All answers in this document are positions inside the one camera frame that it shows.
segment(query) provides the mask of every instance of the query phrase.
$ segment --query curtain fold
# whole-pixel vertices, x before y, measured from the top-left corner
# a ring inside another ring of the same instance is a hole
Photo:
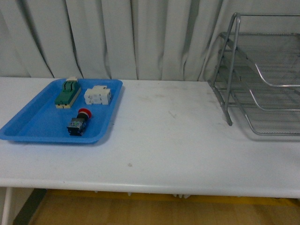
[[[38,49],[25,15],[17,1],[0,1],[0,10],[27,74],[30,77],[53,77]],[[5,58],[6,55],[1,55],[0,60],[3,62]],[[14,64],[9,66],[10,71],[13,71]]]
[[[234,12],[298,13],[294,0],[0,0],[0,76],[204,81]],[[300,32],[243,20],[243,31]]]
[[[66,4],[83,77],[110,79],[101,1],[67,0]]]

